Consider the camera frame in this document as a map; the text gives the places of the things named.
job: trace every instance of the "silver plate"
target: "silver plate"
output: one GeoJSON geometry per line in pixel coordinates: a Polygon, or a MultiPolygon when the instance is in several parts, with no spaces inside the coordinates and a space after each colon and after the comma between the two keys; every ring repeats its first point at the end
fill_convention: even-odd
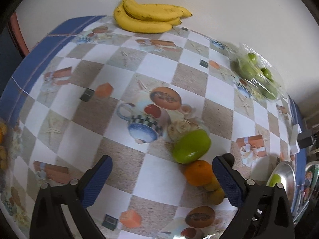
{"type": "Polygon", "coordinates": [[[268,179],[266,186],[269,185],[274,174],[278,174],[280,176],[281,183],[284,185],[284,189],[289,200],[289,205],[291,207],[296,189],[296,176],[289,162],[283,161],[277,165],[277,167],[270,175],[270,178],[268,179]]]}

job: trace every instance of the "banana bunch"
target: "banana bunch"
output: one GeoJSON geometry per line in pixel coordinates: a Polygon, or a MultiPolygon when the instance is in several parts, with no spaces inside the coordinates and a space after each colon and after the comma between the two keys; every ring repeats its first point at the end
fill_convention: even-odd
{"type": "Polygon", "coordinates": [[[192,14],[184,7],[169,4],[138,4],[135,0],[122,0],[113,12],[117,24],[137,33],[163,33],[181,24],[181,17],[192,14]]]}

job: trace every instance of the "screw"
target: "screw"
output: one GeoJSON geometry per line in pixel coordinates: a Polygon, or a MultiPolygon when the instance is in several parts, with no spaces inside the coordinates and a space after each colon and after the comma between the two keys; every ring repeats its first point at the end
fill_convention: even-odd
{"type": "Polygon", "coordinates": [[[41,185],[41,189],[46,189],[47,187],[49,186],[49,184],[48,183],[43,183],[42,185],[41,185]]]}
{"type": "Polygon", "coordinates": [[[284,188],[284,185],[283,185],[282,183],[278,182],[278,183],[277,183],[277,187],[280,188],[280,189],[283,189],[283,188],[284,188]]]}
{"type": "Polygon", "coordinates": [[[250,185],[250,186],[255,185],[255,182],[254,182],[253,180],[251,180],[251,179],[246,180],[246,183],[247,183],[248,185],[250,185]]]}
{"type": "Polygon", "coordinates": [[[73,180],[70,181],[71,185],[77,185],[78,183],[79,183],[78,179],[73,179],[73,180]]]}

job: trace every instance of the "plastic bag of limes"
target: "plastic bag of limes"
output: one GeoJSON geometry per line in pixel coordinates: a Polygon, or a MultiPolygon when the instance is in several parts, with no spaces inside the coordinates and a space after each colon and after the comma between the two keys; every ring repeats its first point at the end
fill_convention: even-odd
{"type": "Polygon", "coordinates": [[[243,79],[257,100],[286,98],[283,81],[277,70],[260,54],[241,44],[237,53],[229,53],[232,70],[243,79]]]}

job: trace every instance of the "white wall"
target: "white wall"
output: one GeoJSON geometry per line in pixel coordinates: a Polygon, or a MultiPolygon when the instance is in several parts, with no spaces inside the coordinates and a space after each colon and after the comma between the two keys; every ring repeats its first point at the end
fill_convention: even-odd
{"type": "MultiPolygon", "coordinates": [[[[63,21],[112,15],[120,0],[24,0],[17,9],[26,44],[32,48],[63,21]]],[[[319,27],[301,0],[137,0],[187,7],[194,16],[183,26],[238,45],[246,43],[277,68],[289,94],[303,103],[319,91],[319,27]]]]}

